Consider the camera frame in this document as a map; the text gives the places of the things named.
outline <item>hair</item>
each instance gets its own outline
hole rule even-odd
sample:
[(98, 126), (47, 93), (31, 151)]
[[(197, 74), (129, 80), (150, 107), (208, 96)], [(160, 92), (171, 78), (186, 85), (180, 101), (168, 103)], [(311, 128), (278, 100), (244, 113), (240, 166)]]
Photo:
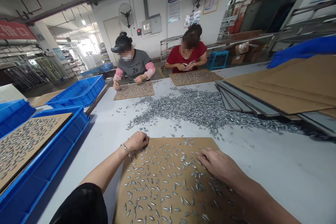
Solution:
[(119, 46), (121, 52), (130, 51), (132, 48), (132, 42), (132, 38), (127, 37), (127, 33), (124, 31), (122, 31), (119, 34), (119, 37), (115, 40), (115, 44), (116, 46)]
[(182, 41), (186, 43), (187, 49), (190, 50), (198, 46), (201, 34), (202, 34), (202, 28), (200, 25), (194, 23), (189, 27), (189, 29), (185, 32), (185, 34), (182, 37)]

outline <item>red sign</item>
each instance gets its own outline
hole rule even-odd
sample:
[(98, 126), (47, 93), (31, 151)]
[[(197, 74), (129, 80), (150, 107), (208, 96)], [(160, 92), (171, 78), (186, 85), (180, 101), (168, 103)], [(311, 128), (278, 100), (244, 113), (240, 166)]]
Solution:
[(0, 39), (32, 39), (35, 36), (25, 24), (0, 21)]

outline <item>door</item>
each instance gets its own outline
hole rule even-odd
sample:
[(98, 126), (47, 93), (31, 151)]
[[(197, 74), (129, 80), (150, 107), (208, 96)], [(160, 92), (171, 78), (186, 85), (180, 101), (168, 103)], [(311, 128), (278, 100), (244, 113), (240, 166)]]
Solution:
[[(110, 41), (110, 45), (113, 48), (116, 44), (116, 39), (117, 37), (119, 37), (119, 34), (121, 32), (121, 25), (120, 25), (119, 17), (105, 20), (103, 23), (104, 23), (105, 30), (108, 36), (108, 40)], [(113, 53), (113, 56), (114, 56), (116, 63), (118, 63), (119, 61), (118, 54)]]

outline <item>silver bracelet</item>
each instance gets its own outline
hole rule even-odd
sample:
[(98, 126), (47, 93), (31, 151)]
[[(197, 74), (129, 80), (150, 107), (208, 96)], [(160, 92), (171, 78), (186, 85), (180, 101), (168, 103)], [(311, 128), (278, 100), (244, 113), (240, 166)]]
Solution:
[(128, 150), (128, 148), (123, 143), (120, 146), (125, 148), (125, 150), (128, 152), (128, 156), (131, 158), (132, 155), (131, 155), (130, 151)]

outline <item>hand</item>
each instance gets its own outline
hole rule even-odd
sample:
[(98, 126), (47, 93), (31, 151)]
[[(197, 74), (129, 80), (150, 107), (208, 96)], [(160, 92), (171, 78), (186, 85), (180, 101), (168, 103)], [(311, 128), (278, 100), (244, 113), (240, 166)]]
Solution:
[(114, 87), (115, 90), (120, 89), (119, 83), (116, 80), (113, 82), (113, 87)]
[(139, 150), (148, 144), (149, 137), (141, 131), (135, 132), (124, 145), (131, 151)]
[(191, 71), (194, 66), (195, 66), (195, 63), (191, 62), (189, 63), (189, 65), (187, 65), (184, 71)]
[(136, 83), (141, 83), (142, 80), (143, 80), (144, 78), (145, 78), (145, 77), (144, 77), (143, 75), (139, 75), (138, 77), (136, 77), (136, 78), (134, 79), (134, 82), (136, 82)]
[(211, 174), (232, 188), (246, 185), (251, 180), (232, 158), (220, 150), (201, 149), (197, 158)]
[(176, 67), (177, 67), (177, 69), (180, 70), (180, 71), (184, 71), (185, 68), (186, 68), (186, 66), (183, 65), (183, 64), (176, 64)]

